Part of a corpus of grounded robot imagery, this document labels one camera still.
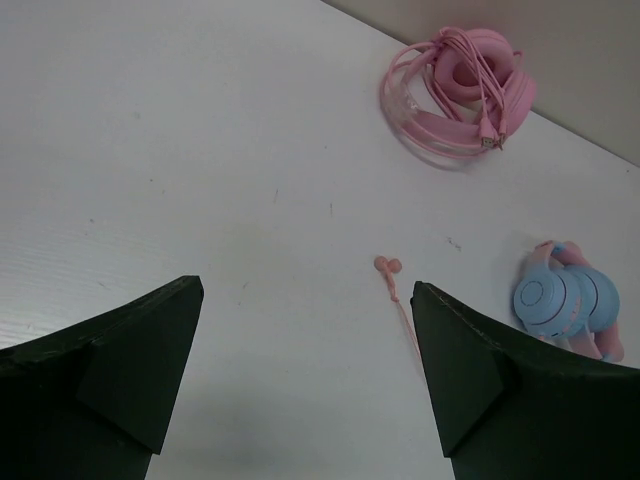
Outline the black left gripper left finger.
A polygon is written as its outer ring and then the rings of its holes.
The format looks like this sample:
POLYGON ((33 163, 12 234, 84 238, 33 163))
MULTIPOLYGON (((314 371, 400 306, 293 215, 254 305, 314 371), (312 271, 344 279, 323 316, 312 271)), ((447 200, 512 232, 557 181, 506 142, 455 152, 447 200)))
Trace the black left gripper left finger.
POLYGON ((168 432, 203 286, 182 276, 1 351, 4 479, 143 479, 168 432))

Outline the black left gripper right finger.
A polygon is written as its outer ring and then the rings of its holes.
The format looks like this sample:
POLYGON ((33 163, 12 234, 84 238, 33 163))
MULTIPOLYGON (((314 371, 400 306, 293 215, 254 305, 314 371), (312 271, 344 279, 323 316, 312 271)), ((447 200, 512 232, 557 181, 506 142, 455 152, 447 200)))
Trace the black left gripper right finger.
POLYGON ((638 478, 638 370, 536 340, 429 283, 411 307, 456 478, 638 478))

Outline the blue pink cat-ear headphones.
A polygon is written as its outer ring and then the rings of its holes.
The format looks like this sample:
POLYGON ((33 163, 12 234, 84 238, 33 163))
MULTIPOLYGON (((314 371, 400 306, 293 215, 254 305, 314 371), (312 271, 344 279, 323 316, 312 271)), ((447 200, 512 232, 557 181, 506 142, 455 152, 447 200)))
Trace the blue pink cat-ear headphones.
POLYGON ((624 358, 618 290, 572 242, 550 240, 536 246, 514 289, 512 306, 524 329, 539 340, 564 341, 571 352, 604 362, 624 358))

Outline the pink wired headphones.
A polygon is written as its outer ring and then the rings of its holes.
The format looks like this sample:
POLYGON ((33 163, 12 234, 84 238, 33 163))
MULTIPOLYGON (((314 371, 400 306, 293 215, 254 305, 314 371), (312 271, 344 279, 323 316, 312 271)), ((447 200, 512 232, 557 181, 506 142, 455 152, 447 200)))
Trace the pink wired headphones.
POLYGON ((521 57, 496 31, 444 27, 391 60, 379 84, 385 120, 423 160, 464 162, 501 150, 537 93, 521 57))

